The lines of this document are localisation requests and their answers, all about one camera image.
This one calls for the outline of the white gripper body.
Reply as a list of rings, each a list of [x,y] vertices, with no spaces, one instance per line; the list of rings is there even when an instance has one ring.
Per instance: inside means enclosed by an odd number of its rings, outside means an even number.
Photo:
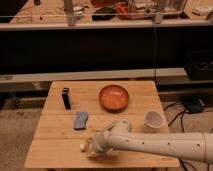
[[[93,137],[90,137],[88,142],[87,157],[95,158],[99,156],[112,155],[114,150],[108,146],[107,138],[108,131],[97,131]]]

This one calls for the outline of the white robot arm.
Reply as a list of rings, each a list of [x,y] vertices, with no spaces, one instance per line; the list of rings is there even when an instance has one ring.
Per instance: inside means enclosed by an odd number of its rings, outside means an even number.
[[[134,133],[125,119],[97,131],[90,139],[87,155],[103,156],[111,149],[213,164],[212,133]]]

